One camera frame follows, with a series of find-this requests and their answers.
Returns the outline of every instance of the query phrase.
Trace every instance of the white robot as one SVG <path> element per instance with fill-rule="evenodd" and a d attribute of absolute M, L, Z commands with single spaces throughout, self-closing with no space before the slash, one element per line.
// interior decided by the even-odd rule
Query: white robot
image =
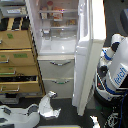
<path fill-rule="evenodd" d="M 112 45 L 100 59 L 100 69 L 107 69 L 105 77 L 97 73 L 102 89 L 96 83 L 96 92 L 103 100 L 112 102 L 128 89 L 128 37 L 115 34 Z"/>
<path fill-rule="evenodd" d="M 50 105 L 50 98 L 55 96 L 56 93 L 50 91 L 41 99 L 39 106 L 32 104 L 26 109 L 0 106 L 0 128 L 33 128 L 40 121 L 39 113 L 45 119 L 57 118 L 61 109 L 53 110 Z"/>

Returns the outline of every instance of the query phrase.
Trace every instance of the cable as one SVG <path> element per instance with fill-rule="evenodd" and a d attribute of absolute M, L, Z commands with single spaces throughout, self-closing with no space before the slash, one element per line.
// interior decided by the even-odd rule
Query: cable
<path fill-rule="evenodd" d="M 108 119 L 104 125 L 104 128 L 106 128 L 107 125 L 111 128 L 114 128 L 114 126 L 118 123 L 118 121 L 115 122 L 115 119 L 118 119 L 118 113 L 115 113 L 114 110 L 115 110 L 115 107 L 113 107 L 113 112 L 108 117 Z"/>
<path fill-rule="evenodd" d="M 126 90 L 126 92 L 125 92 L 125 94 L 124 94 L 124 97 L 123 97 L 123 99 L 122 99 L 122 103 L 121 103 L 121 118 L 120 118 L 120 123 L 119 123 L 119 127 L 118 127 L 118 128 L 120 128 L 120 126 L 121 126 L 123 102 L 124 102 L 124 98 L 125 98 L 125 96 L 127 95 L 127 93 L 128 93 L 128 90 Z"/>

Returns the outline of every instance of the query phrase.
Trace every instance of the floor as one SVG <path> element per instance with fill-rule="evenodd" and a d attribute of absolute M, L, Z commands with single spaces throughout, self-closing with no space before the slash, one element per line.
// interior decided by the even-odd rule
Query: floor
<path fill-rule="evenodd" d="M 120 0 L 104 0 L 105 7 L 105 17 L 106 17 L 106 30 L 107 30 L 107 38 L 104 44 L 104 47 L 108 47 L 111 44 L 111 37 L 115 33 L 120 33 L 123 36 L 126 36 L 124 32 L 121 22 L 120 22 L 120 12 L 128 8 L 128 0 L 125 0 L 122 3 Z M 21 107 L 26 108 L 29 105 L 35 103 L 39 104 L 41 98 L 34 99 L 20 99 L 20 103 L 18 105 L 9 105 L 9 107 Z M 51 100 L 51 105 L 54 109 L 61 108 L 61 113 L 58 118 L 52 120 L 45 120 L 41 117 L 40 122 L 37 126 L 44 125 L 79 125 L 83 128 L 93 128 L 93 121 L 90 116 L 97 116 L 98 122 L 103 128 L 106 118 L 101 114 L 104 112 L 104 115 L 107 117 L 111 113 L 111 109 L 102 107 L 100 103 L 92 97 L 90 102 L 87 104 L 85 109 L 84 116 L 77 115 L 77 109 L 72 106 L 71 99 L 63 99 L 63 100 Z"/>

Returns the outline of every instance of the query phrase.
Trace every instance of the open refrigerator door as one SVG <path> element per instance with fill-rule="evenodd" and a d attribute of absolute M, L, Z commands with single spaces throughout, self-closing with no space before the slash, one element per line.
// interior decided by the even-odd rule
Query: open refrigerator door
<path fill-rule="evenodd" d="M 79 1 L 78 43 L 75 52 L 74 94 L 72 104 L 83 115 L 105 38 L 102 0 Z"/>

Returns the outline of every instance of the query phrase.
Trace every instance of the drawer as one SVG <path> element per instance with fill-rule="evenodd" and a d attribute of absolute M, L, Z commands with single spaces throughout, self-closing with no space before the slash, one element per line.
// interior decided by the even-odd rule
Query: drawer
<path fill-rule="evenodd" d="M 35 75 L 38 75 L 36 65 L 24 66 L 24 67 L 0 67 L 0 77 L 35 76 Z"/>
<path fill-rule="evenodd" d="M 0 49 L 31 48 L 27 30 L 0 32 Z"/>
<path fill-rule="evenodd" d="M 27 15 L 25 6 L 3 6 L 0 9 L 4 17 L 25 17 Z"/>
<path fill-rule="evenodd" d="M 46 93 L 53 91 L 57 93 L 57 98 L 72 98 L 74 89 L 74 79 L 53 79 L 43 80 Z"/>
<path fill-rule="evenodd" d="M 13 80 L 12 77 L 0 78 L 0 81 L 2 81 L 0 82 L 0 93 L 29 93 L 29 92 L 40 91 L 38 77 L 36 77 L 36 79 L 30 79 L 30 81 L 25 81 L 21 77 L 19 79 L 22 79 L 22 81 L 19 80 L 19 82 L 12 82 Z"/>
<path fill-rule="evenodd" d="M 38 62 L 42 78 L 74 78 L 74 59 Z"/>
<path fill-rule="evenodd" d="M 0 66 L 35 65 L 32 50 L 0 50 Z"/>

